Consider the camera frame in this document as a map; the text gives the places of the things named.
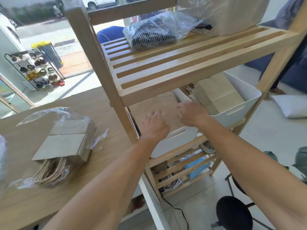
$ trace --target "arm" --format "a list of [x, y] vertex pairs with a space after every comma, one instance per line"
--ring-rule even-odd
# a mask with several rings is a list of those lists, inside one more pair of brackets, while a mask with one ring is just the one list
[[204, 133], [240, 186], [277, 229], [306, 229], [305, 184], [264, 152], [223, 127], [203, 106], [185, 102], [178, 108], [182, 122]]
[[152, 151], [167, 137], [170, 127], [160, 112], [152, 112], [141, 131], [132, 148], [83, 187], [44, 230], [117, 229]]

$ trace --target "wooden table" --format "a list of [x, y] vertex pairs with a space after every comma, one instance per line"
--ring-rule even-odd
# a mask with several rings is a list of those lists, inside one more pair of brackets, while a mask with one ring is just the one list
[[102, 133], [109, 128], [108, 135], [96, 145], [88, 163], [67, 184], [55, 189], [6, 188], [0, 201], [1, 230], [29, 229], [51, 217], [131, 146], [103, 88], [98, 87], [0, 120], [0, 134], [7, 139], [9, 148], [6, 182], [22, 178], [37, 169], [31, 158], [47, 137], [53, 123], [46, 123], [48, 117], [44, 116], [45, 119], [41, 118], [37, 124], [21, 125], [18, 131], [15, 126], [33, 112], [58, 106], [69, 107], [82, 116], [89, 116]]

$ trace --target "cable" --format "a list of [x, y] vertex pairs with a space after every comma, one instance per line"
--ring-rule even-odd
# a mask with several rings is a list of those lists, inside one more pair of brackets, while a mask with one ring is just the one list
[[186, 221], [186, 223], [187, 223], [188, 230], [189, 230], [189, 223], [188, 223], [187, 219], [185, 218], [185, 214], [183, 213], [183, 211], [182, 211], [180, 208], [175, 208], [173, 205], [171, 205], [171, 204], [163, 197], [162, 194], [161, 194], [161, 196], [162, 196], [163, 200], [164, 200], [165, 202], [167, 202], [168, 205], [170, 205], [172, 208], [174, 208], [174, 209], [176, 209], [176, 210], [180, 210], [180, 211], [181, 211], [181, 213], [182, 213], [182, 215], [183, 215], [183, 218], [185, 219], [185, 221]]

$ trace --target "person's right arm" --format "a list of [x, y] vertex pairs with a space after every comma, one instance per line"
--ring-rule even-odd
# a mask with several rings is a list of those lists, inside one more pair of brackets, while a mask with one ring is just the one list
[[235, 135], [194, 103], [178, 105], [187, 126], [214, 146], [240, 186], [278, 230], [307, 229], [307, 186], [278, 162]]

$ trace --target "bare foot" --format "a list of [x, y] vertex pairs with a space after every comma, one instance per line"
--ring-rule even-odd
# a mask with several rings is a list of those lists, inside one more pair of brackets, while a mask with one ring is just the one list
[[270, 90], [270, 92], [273, 92], [273, 93], [275, 93], [277, 95], [284, 95], [284, 94], [286, 94], [284, 91], [282, 91], [279, 88], [273, 88], [273, 89]]

